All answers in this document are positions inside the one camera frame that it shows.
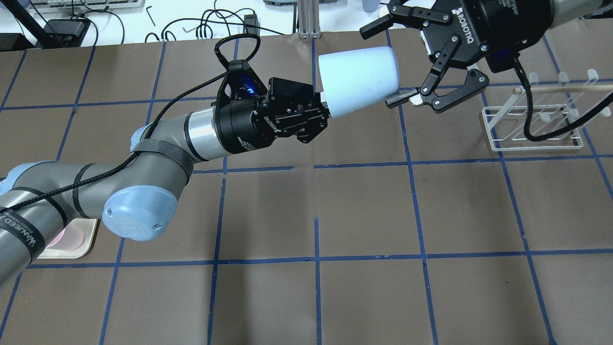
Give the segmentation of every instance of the blue tape grid line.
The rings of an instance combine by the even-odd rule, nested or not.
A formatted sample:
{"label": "blue tape grid line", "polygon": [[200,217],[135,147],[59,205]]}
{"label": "blue tape grid line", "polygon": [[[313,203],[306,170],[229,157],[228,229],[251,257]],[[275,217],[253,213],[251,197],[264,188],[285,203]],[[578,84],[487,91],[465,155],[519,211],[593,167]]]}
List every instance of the blue tape grid line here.
{"label": "blue tape grid line", "polygon": [[64,145],[66,144],[66,139],[68,138],[68,132],[70,131],[70,126],[72,124],[72,119],[75,116],[78,108],[78,102],[81,98],[81,93],[83,92],[83,87],[85,86],[85,81],[87,80],[87,75],[89,74],[89,69],[91,67],[91,62],[94,60],[94,54],[96,53],[96,47],[91,48],[91,53],[89,55],[89,61],[87,61],[87,67],[85,68],[85,73],[83,74],[83,78],[81,79],[81,85],[78,88],[77,97],[75,98],[75,102],[72,104],[72,111],[70,112],[70,117],[68,118],[68,124],[66,124],[66,130],[64,130],[64,136],[62,137],[62,143],[59,145],[58,155],[55,157],[55,160],[58,161],[62,156],[62,151],[64,150]]}
{"label": "blue tape grid line", "polygon": [[[613,248],[602,249],[564,249],[564,250],[534,250],[530,251],[533,257],[554,255],[600,255],[613,254]],[[440,253],[427,254],[428,259],[450,258],[490,258],[490,257],[522,257],[526,252],[473,252],[473,253]],[[398,254],[398,255],[348,255],[329,257],[289,257],[289,258],[264,258],[264,259],[229,259],[218,260],[218,265],[265,265],[269,263],[292,263],[292,262],[336,262],[336,261],[375,261],[375,260],[421,260],[421,254]],[[119,267],[173,267],[173,266],[209,266],[214,265],[214,260],[192,261],[160,261],[160,262],[121,262]],[[55,269],[55,268],[111,268],[115,263],[41,263],[29,265],[27,269]]]}
{"label": "blue tape grid line", "polygon": [[[162,51],[160,53],[160,57],[159,57],[159,64],[158,64],[158,71],[156,73],[156,78],[155,78],[155,83],[153,85],[153,91],[151,94],[151,101],[149,104],[149,110],[147,112],[147,118],[145,120],[145,125],[149,123],[149,119],[151,117],[151,110],[153,108],[153,100],[155,99],[155,94],[158,90],[158,81],[159,81],[159,76],[161,73],[161,69],[162,69],[162,63],[164,62],[164,51],[166,49],[166,42],[164,42],[162,44]],[[110,315],[110,311],[111,311],[111,305],[113,303],[113,294],[115,293],[115,284],[117,283],[117,274],[119,273],[119,268],[121,267],[121,255],[123,253],[123,246],[125,243],[126,239],[125,238],[121,238],[120,243],[119,243],[119,248],[117,250],[117,258],[115,260],[115,267],[113,270],[113,278],[111,279],[111,286],[109,288],[109,297],[107,299],[107,306],[105,308],[104,311],[104,319],[102,321],[102,329],[100,331],[100,341],[99,341],[99,345],[103,345],[104,344],[104,338],[106,337],[106,332],[107,332],[107,325],[109,324],[109,315]]]}
{"label": "blue tape grid line", "polygon": [[221,197],[219,198],[219,214],[217,217],[217,235],[215,238],[215,255],[213,261],[210,263],[213,265],[213,276],[211,278],[211,296],[208,307],[208,335],[207,344],[211,345],[211,339],[213,337],[213,309],[215,307],[215,295],[217,292],[217,272],[219,268],[219,248],[221,247],[221,228],[224,219],[224,200],[226,199],[226,179],[221,181]]}
{"label": "blue tape grid line", "polygon": [[107,306],[104,309],[104,318],[102,320],[102,328],[100,330],[100,341],[99,345],[104,344],[104,338],[107,334],[107,325],[109,324],[109,315],[111,313],[111,305],[113,304],[113,294],[115,293],[115,284],[117,283],[117,274],[119,273],[119,267],[121,263],[121,254],[123,253],[123,245],[126,239],[121,238],[119,242],[119,248],[117,249],[117,258],[115,259],[114,269],[113,269],[113,278],[111,279],[111,286],[109,288],[109,297],[107,298]]}
{"label": "blue tape grid line", "polygon": [[[481,94],[481,99],[483,100],[483,105],[485,107],[488,106],[487,98],[485,97],[485,93]],[[502,152],[498,153],[498,158],[500,159],[500,164],[502,165],[502,170],[504,174],[504,179],[506,181],[507,189],[509,190],[509,196],[511,197],[511,203],[513,205],[513,211],[515,212],[515,217],[517,220],[517,226],[519,228],[519,233],[522,238],[522,243],[524,245],[524,252],[526,259],[528,260],[528,267],[530,269],[530,276],[532,277],[532,283],[535,287],[536,298],[538,300],[539,309],[541,310],[541,315],[543,317],[543,323],[545,325],[545,330],[547,332],[547,337],[551,345],[556,345],[553,332],[551,330],[551,325],[549,323],[549,316],[547,315],[547,309],[545,308],[545,302],[543,300],[543,294],[541,293],[541,287],[538,282],[538,277],[536,276],[536,270],[534,266],[534,261],[532,260],[532,253],[530,252],[530,246],[528,245],[528,239],[526,238],[526,234],[524,231],[524,223],[522,221],[522,217],[519,212],[519,205],[517,204],[517,199],[515,197],[515,191],[513,190],[513,186],[511,183],[511,177],[509,175],[509,170],[506,166],[507,159],[504,157]]]}
{"label": "blue tape grid line", "polygon": [[321,257],[319,256],[319,217],[315,217],[315,313],[317,317],[317,345],[323,342],[321,336]]}
{"label": "blue tape grid line", "polygon": [[21,70],[21,65],[23,65],[23,61],[26,59],[27,54],[28,54],[28,51],[24,50],[21,56],[21,60],[19,61],[19,64],[17,65],[17,70],[15,71],[15,74],[13,75],[13,79],[10,80],[9,89],[6,91],[6,94],[4,95],[4,99],[2,100],[2,103],[0,104],[0,112],[2,112],[2,110],[4,109],[4,106],[6,105],[6,102],[9,100],[10,92],[11,90],[13,90],[13,86],[15,85],[15,81],[17,80],[17,75],[19,75],[19,71]]}
{"label": "blue tape grid line", "polygon": [[[385,30],[388,47],[393,49],[392,39],[389,36],[389,30]],[[411,159],[411,151],[409,149],[408,135],[406,133],[405,116],[402,107],[398,107],[398,115],[400,117],[400,128],[402,130],[402,140],[405,146],[406,165],[409,170],[409,181],[411,183],[411,196],[413,197],[413,209],[415,212],[415,221],[417,223],[417,237],[419,238],[419,255],[422,260],[422,270],[424,273],[424,285],[426,303],[428,304],[428,315],[430,316],[430,328],[432,331],[432,341],[434,345],[438,345],[438,332],[436,331],[436,319],[434,316],[434,305],[432,303],[432,290],[430,289],[430,274],[428,273],[428,254],[425,249],[424,232],[421,224],[421,215],[419,213],[419,202],[417,201],[417,190],[415,188],[415,178],[413,174],[413,160]]]}
{"label": "blue tape grid line", "polygon": [[[389,39],[389,33],[387,33],[387,40],[388,40],[388,44],[391,45],[391,41]],[[311,42],[312,44],[312,49],[313,49],[313,56],[312,56],[312,67],[313,67],[313,85],[316,82],[316,74],[315,74],[315,42],[314,40]],[[552,60],[554,61],[554,65],[556,66],[556,69],[559,70],[559,67],[557,66],[557,62],[555,61],[555,58],[553,57],[553,53],[549,47],[548,42],[546,42],[547,48],[549,50],[549,53],[552,56]],[[90,60],[88,63],[88,67],[86,68],[86,72],[85,74],[87,75],[89,67],[91,65],[91,61],[93,59],[93,54],[94,51],[92,51],[92,54],[90,56]],[[9,89],[3,99],[2,105],[0,106],[0,111],[2,111],[3,109],[6,110],[14,110],[14,109],[44,109],[44,108],[56,108],[56,107],[73,107],[75,109],[76,106],[104,106],[104,105],[117,105],[117,104],[138,104],[138,103],[149,103],[150,107],[152,105],[152,103],[157,103],[157,102],[168,102],[170,101],[169,99],[154,99],[154,94],[155,94],[155,89],[157,87],[157,81],[159,80],[159,72],[160,72],[160,66],[162,64],[162,58],[163,58],[163,53],[161,55],[161,60],[160,60],[160,65],[158,67],[158,76],[156,77],[156,85],[154,86],[154,92],[153,92],[153,96],[151,100],[141,100],[141,101],[118,101],[118,102],[106,102],[106,103],[84,103],[84,104],[79,104],[78,103],[78,99],[80,97],[80,93],[82,91],[83,88],[83,83],[85,82],[85,78],[86,76],[83,78],[83,82],[81,84],[79,93],[77,95],[77,100],[74,104],[59,104],[59,105],[47,105],[47,106],[25,106],[25,107],[4,107],[6,105],[7,99],[9,97],[9,93],[15,83],[15,80],[17,79],[17,75],[19,73],[19,70],[21,69],[21,65],[23,64],[24,60],[25,60],[25,56],[26,56],[26,52],[24,52],[21,61],[17,67],[17,71],[15,73],[15,75],[13,76],[13,79],[11,81],[11,84],[9,86]],[[600,80],[600,82],[610,82],[613,81],[613,79],[609,80],[609,79],[602,79]],[[585,81],[583,80],[574,80],[571,81],[571,83],[583,83]],[[516,86],[519,85],[518,83],[501,83],[499,85],[494,84],[492,86]],[[196,98],[185,98],[182,99],[182,101],[201,101],[201,100],[209,100],[209,99],[214,99],[214,97],[196,97]],[[432,164],[455,164],[455,163],[490,163],[490,162],[496,162],[496,161],[500,161],[501,164],[503,165],[503,170],[505,170],[505,178],[507,179],[508,182],[508,187],[509,187],[509,192],[511,194],[513,203],[514,203],[514,209],[516,210],[516,216],[518,217],[518,223],[520,224],[521,219],[519,217],[519,208],[517,207],[517,203],[516,200],[514,198],[514,193],[512,191],[512,186],[510,184],[510,178],[508,177],[508,172],[506,171],[506,162],[507,161],[541,161],[541,160],[577,160],[577,159],[592,159],[595,158],[598,162],[599,162],[599,158],[613,158],[613,155],[598,155],[596,153],[596,150],[589,138],[589,135],[586,131],[584,131],[588,144],[590,145],[590,148],[592,149],[593,152],[593,156],[568,156],[568,157],[551,157],[551,158],[543,158],[543,157],[527,157],[527,158],[505,158],[502,154],[500,154],[499,158],[487,158],[487,159],[481,159],[481,160],[439,160],[439,161],[411,161],[410,160],[410,155],[409,155],[409,151],[408,151],[408,143],[406,141],[406,129],[404,126],[404,121],[403,121],[403,116],[402,116],[402,109],[400,109],[400,118],[401,118],[401,125],[402,125],[402,129],[403,129],[403,138],[405,140],[405,150],[407,153],[407,162],[389,162],[389,163],[358,163],[358,164],[346,164],[346,165],[316,165],[314,166],[314,168],[316,169],[324,169],[324,168],[356,168],[356,167],[375,167],[375,166],[408,166],[409,167],[409,174],[411,176],[411,189],[413,192],[413,196],[414,196],[414,206],[416,208],[416,214],[419,216],[419,209],[417,206],[417,197],[414,191],[414,181],[413,181],[413,174],[412,174],[412,165],[432,165]],[[210,171],[196,171],[195,173],[217,173],[217,172],[221,172],[221,173],[237,173],[237,172],[251,172],[251,171],[274,171],[274,170],[289,170],[292,169],[293,167],[291,166],[285,166],[285,167],[269,167],[269,168],[245,168],[245,169],[228,169],[227,168],[227,159],[224,160],[224,169],[223,170],[210,170]],[[605,173],[604,173],[604,169],[602,167],[602,165],[599,162],[599,168],[601,170],[601,172],[603,173],[603,177],[606,177]],[[609,192],[612,193],[612,198],[613,198],[613,192],[611,190],[611,185],[608,181],[608,179],[605,179],[605,182],[607,184],[607,187],[609,189]],[[223,194],[224,194],[224,189],[225,189],[225,179],[223,182],[223,191],[222,191],[222,200],[220,201],[220,216],[221,216],[221,212],[223,209]],[[318,254],[318,249],[319,249],[319,232],[318,232],[318,220],[316,220],[316,256],[315,257],[294,257],[294,258],[273,258],[273,259],[257,259],[257,260],[219,260],[218,259],[218,249],[219,249],[219,242],[216,241],[216,260],[194,260],[194,261],[174,261],[174,262],[127,262],[127,263],[121,263],[121,253],[123,251],[123,246],[124,246],[124,239],[122,238],[120,241],[120,246],[118,248],[118,254],[117,254],[117,258],[116,258],[116,262],[115,263],[75,263],[75,264],[35,264],[35,265],[30,265],[28,267],[28,269],[48,269],[48,268],[110,268],[113,267],[114,271],[113,271],[113,279],[112,279],[112,283],[111,283],[111,288],[109,291],[109,298],[107,300],[107,309],[105,310],[105,317],[104,317],[104,321],[103,321],[103,326],[102,326],[102,331],[101,331],[101,340],[100,340],[100,344],[102,344],[104,342],[104,335],[105,335],[105,330],[106,330],[106,326],[108,323],[108,317],[109,317],[109,313],[110,313],[110,307],[111,307],[111,303],[112,303],[112,298],[113,298],[113,292],[115,289],[115,284],[116,284],[116,277],[117,277],[117,273],[118,273],[118,269],[120,267],[147,267],[147,266],[193,266],[193,265],[252,265],[252,264],[267,264],[267,263],[288,263],[288,262],[316,262],[316,266],[319,265],[320,262],[324,262],[324,261],[351,261],[351,260],[422,260],[425,263],[425,260],[430,258],[430,259],[437,259],[437,258],[477,258],[477,257],[514,257],[514,256],[526,256],[528,257],[528,261],[529,261],[529,265],[530,265],[530,269],[531,269],[531,274],[533,275],[533,280],[535,281],[535,288],[537,289],[537,294],[539,297],[539,305],[541,307],[541,310],[543,312],[543,317],[544,317],[544,321],[547,325],[547,332],[548,332],[548,336],[550,338],[550,341],[552,342],[552,344],[555,344],[555,341],[553,341],[553,335],[551,334],[550,331],[550,327],[549,327],[549,321],[547,320],[547,315],[546,312],[544,310],[544,303],[543,303],[543,299],[542,296],[540,295],[540,289],[538,286],[538,280],[536,280],[536,273],[534,271],[534,267],[533,267],[533,263],[531,260],[531,257],[533,256],[541,256],[541,255],[580,255],[580,254],[613,254],[613,249],[580,249],[580,250],[537,250],[537,251],[530,251],[529,247],[527,246],[527,241],[524,240],[525,242],[525,248],[526,251],[524,252],[486,252],[486,253],[458,253],[458,254],[426,254],[425,253],[425,248],[423,247],[423,234],[421,232],[421,221],[419,220],[419,217],[417,218],[417,222],[418,222],[418,232],[420,235],[420,254],[409,254],[409,255],[365,255],[365,256],[336,256],[336,257],[320,257]],[[521,225],[520,227],[520,232],[522,232],[523,234],[523,226]],[[320,281],[319,281],[319,270],[318,267],[316,267],[316,290],[318,289],[318,286],[320,285]],[[430,318],[431,318],[431,326],[433,329],[433,334],[436,334],[436,328],[435,328],[435,324],[434,324],[434,315],[433,315],[433,307],[432,307],[432,298],[430,295],[430,289],[429,289],[429,282],[428,279],[426,277],[427,274],[427,267],[424,265],[424,275],[425,275],[425,284],[426,284],[426,291],[427,291],[427,298],[428,298],[428,311],[430,313]],[[7,309],[5,311],[4,314],[4,318],[2,321],[2,325],[0,327],[0,337],[2,336],[2,332],[4,331],[4,327],[6,326],[6,322],[10,313],[10,307],[12,305],[12,302],[14,300],[15,294],[17,292],[17,288],[19,285],[19,281],[20,281],[21,275],[18,276],[18,279],[15,281],[15,285],[13,287],[12,290],[12,294],[9,300],[9,305],[7,306]],[[318,309],[318,343],[321,342],[321,300],[318,298],[318,305],[317,305],[317,309]],[[211,309],[211,319],[209,320],[209,327],[212,326],[212,309]]]}
{"label": "blue tape grid line", "polygon": [[[13,85],[15,85],[15,81],[17,80],[17,75],[19,75],[19,71],[21,70],[21,65],[23,65],[23,61],[26,59],[27,53],[28,53],[27,50],[23,51],[21,60],[19,61],[19,64],[17,65],[17,70],[15,71],[15,74],[13,75],[13,79],[11,79],[10,81],[9,89],[6,91],[6,94],[4,95],[4,99],[2,100],[2,103],[0,104],[0,113],[2,112],[2,109],[4,108],[4,106],[6,105],[6,102],[9,98],[11,90],[13,90]],[[17,288],[19,287],[20,281],[21,281],[21,273],[17,276],[15,280],[15,283],[13,285],[13,290],[10,293],[9,302],[7,303],[6,309],[4,310],[4,316],[2,317],[2,324],[0,324],[0,339],[2,339],[4,328],[6,327],[6,323],[9,319],[10,309],[13,306],[13,301],[15,300],[15,294],[17,293]]]}
{"label": "blue tape grid line", "polygon": [[0,325],[0,339],[2,339],[2,334],[4,333],[4,327],[6,327],[6,322],[9,320],[10,309],[13,306],[13,301],[15,300],[15,294],[17,293],[17,287],[19,287],[19,282],[21,281],[21,273],[17,276],[15,280],[15,284],[13,285],[13,290],[10,293],[9,303],[6,306],[6,310],[4,311],[4,317],[2,318],[2,325]]}
{"label": "blue tape grid line", "polygon": [[[549,45],[549,41],[547,40],[546,36],[543,36],[543,41],[545,42],[545,46],[547,47],[547,52],[549,53],[549,57],[551,57],[551,61],[553,62],[555,66],[555,70],[558,73],[560,73],[562,70],[560,69],[560,65],[558,64],[558,61],[555,59],[554,51],[551,49],[551,45]],[[596,164],[598,165],[600,174],[603,176],[604,184],[607,187],[607,190],[609,191],[609,195],[611,196],[611,199],[613,199],[613,188],[611,188],[609,177],[607,176],[607,173],[604,171],[604,167],[603,167],[602,161],[600,160],[600,156],[598,155],[598,152],[596,151],[596,147],[594,146],[592,139],[590,138],[590,135],[587,132],[587,129],[583,128],[582,131],[583,131],[583,134],[585,135],[585,140],[587,141],[587,144],[590,146],[590,150],[592,151],[593,158],[596,160]]]}
{"label": "blue tape grid line", "polygon": [[[240,39],[234,43],[234,60],[238,58],[238,45]],[[228,173],[228,158],[224,157],[224,165],[221,171],[224,175]],[[221,180],[221,196],[219,197],[219,213],[217,216],[217,234],[215,236],[215,254],[213,255],[213,274],[211,277],[211,295],[208,305],[208,324],[207,324],[207,345],[211,345],[213,339],[213,321],[215,313],[215,296],[217,293],[217,272],[219,270],[219,250],[221,248],[221,229],[224,220],[224,201],[226,199],[226,178]]]}
{"label": "blue tape grid line", "polygon": [[153,91],[151,92],[151,99],[149,100],[149,109],[147,110],[147,119],[145,120],[145,125],[149,124],[149,122],[151,121],[151,112],[153,111],[153,104],[155,103],[155,96],[156,96],[156,93],[158,92],[159,76],[160,76],[160,73],[162,72],[162,65],[164,64],[164,53],[165,52],[166,52],[166,41],[162,43],[162,52],[160,53],[160,56],[159,56],[158,71],[155,75],[155,82],[153,83]]}

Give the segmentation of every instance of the metal bracket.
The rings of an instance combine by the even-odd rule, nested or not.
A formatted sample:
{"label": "metal bracket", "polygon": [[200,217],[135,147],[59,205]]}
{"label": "metal bracket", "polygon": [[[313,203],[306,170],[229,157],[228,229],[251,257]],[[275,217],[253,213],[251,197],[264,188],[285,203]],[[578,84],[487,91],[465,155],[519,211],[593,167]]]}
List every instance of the metal bracket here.
{"label": "metal bracket", "polygon": [[298,0],[297,3],[300,38],[320,38],[319,0]]}

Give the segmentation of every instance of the black power supply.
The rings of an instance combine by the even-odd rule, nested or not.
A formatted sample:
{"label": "black power supply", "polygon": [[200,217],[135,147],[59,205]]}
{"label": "black power supply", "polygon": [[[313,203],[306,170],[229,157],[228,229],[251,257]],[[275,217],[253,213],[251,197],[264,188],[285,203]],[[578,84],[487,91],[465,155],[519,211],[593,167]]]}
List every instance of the black power supply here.
{"label": "black power supply", "polygon": [[28,39],[18,33],[0,33],[0,52],[16,52],[34,48]]}
{"label": "black power supply", "polygon": [[[244,19],[245,19],[245,24],[247,25],[260,26],[259,22],[257,21],[256,14],[246,14]],[[258,36],[260,35],[259,28],[251,28],[249,26],[243,26],[243,32],[250,33],[250,34],[256,34]]]}
{"label": "black power supply", "polygon": [[87,19],[49,19],[45,25],[49,37],[60,41],[61,47],[80,47],[88,28]]}

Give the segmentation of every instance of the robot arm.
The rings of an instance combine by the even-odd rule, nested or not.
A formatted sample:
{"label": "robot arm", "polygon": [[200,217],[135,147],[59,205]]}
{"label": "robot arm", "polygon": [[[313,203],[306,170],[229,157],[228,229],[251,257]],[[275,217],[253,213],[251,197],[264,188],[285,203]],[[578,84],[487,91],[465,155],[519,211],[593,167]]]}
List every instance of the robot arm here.
{"label": "robot arm", "polygon": [[390,0],[388,14],[364,26],[368,39],[394,23],[421,31],[433,67],[420,88],[388,99],[392,108],[407,102],[444,112],[484,91],[485,74],[470,69],[464,86],[445,96],[436,89],[449,68],[468,69],[486,58],[492,72],[516,67],[519,52],[536,44],[549,28],[608,6],[611,0],[432,0],[411,7]]}
{"label": "robot arm", "polygon": [[[252,37],[258,47],[259,37],[250,35],[225,41]],[[195,163],[262,149],[277,138],[309,143],[329,118],[380,102],[400,87],[389,47],[320,56],[328,99],[305,83],[271,78],[264,85],[246,60],[220,62],[226,73],[177,96],[134,133],[132,155],[121,165],[48,161],[9,173],[0,183],[0,286],[75,218],[102,219],[112,232],[136,241],[155,239],[170,223]],[[360,70],[364,64],[377,68]],[[210,108],[159,121],[173,102],[221,77]]]}

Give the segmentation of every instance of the white desk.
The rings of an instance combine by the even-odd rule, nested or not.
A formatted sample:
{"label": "white desk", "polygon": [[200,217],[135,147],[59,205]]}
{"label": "white desk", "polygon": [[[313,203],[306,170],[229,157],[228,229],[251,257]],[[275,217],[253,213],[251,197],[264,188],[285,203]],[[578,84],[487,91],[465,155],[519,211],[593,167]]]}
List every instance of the white desk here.
{"label": "white desk", "polygon": [[[153,18],[156,26],[151,22],[146,7],[152,6],[149,13]],[[262,0],[218,0],[218,9],[227,9],[236,11],[238,9],[250,7],[257,13],[260,25],[282,33],[292,32],[292,21],[294,17],[294,6],[270,6],[264,4]],[[200,18],[202,12],[206,9],[213,8],[213,0],[146,0],[144,6],[135,9],[117,9],[114,13],[119,15],[126,27],[125,43],[141,43],[145,41],[145,36],[149,32],[155,32],[160,35],[163,27],[174,19],[183,17]],[[330,4],[320,4],[320,27],[321,31],[357,31],[361,26],[375,20],[378,14],[368,14],[362,10],[361,0],[338,0]],[[241,12],[241,17],[249,14],[250,11]],[[46,19],[68,18],[68,14],[43,14]],[[44,22],[34,14],[33,17],[39,24],[44,26]],[[96,23],[99,33],[98,45],[119,44],[121,41],[121,25],[119,21],[109,14],[88,14],[93,22]],[[198,25],[197,21],[181,21],[173,24],[169,29],[176,35],[177,40],[196,39],[195,33],[185,33],[183,28],[189,30]],[[227,29],[224,24],[211,24],[215,37],[227,36]],[[242,27],[239,25],[230,26],[232,34],[242,32]],[[21,29],[17,25],[16,20],[7,10],[0,10],[0,32],[18,33]],[[261,35],[270,35],[264,30]],[[35,38],[26,31],[26,37],[34,42]],[[88,31],[83,45],[93,45],[95,38],[95,30],[91,27]]]}

